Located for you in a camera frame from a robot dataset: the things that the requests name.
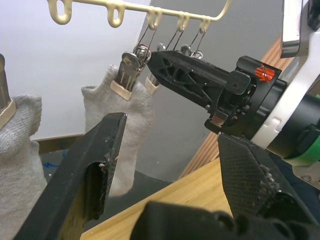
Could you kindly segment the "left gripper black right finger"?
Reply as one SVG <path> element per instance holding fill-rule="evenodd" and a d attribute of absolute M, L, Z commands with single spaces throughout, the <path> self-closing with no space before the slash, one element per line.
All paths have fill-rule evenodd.
<path fill-rule="evenodd" d="M 244 138 L 217 138 L 222 186 L 233 216 L 311 221 L 312 213 L 267 152 Z"/>

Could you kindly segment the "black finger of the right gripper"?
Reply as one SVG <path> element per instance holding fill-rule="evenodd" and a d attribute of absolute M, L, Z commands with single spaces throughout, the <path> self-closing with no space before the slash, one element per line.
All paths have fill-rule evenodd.
<path fill-rule="evenodd" d="M 173 50 L 154 51 L 147 66 L 161 85 L 209 111 L 236 109 L 235 71 Z"/>

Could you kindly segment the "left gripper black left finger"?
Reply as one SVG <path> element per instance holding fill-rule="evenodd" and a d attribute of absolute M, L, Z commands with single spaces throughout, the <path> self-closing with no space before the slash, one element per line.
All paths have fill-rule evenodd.
<path fill-rule="evenodd" d="M 126 121 L 126 113 L 109 113 L 69 148 L 14 239 L 78 240 L 100 218 Z"/>

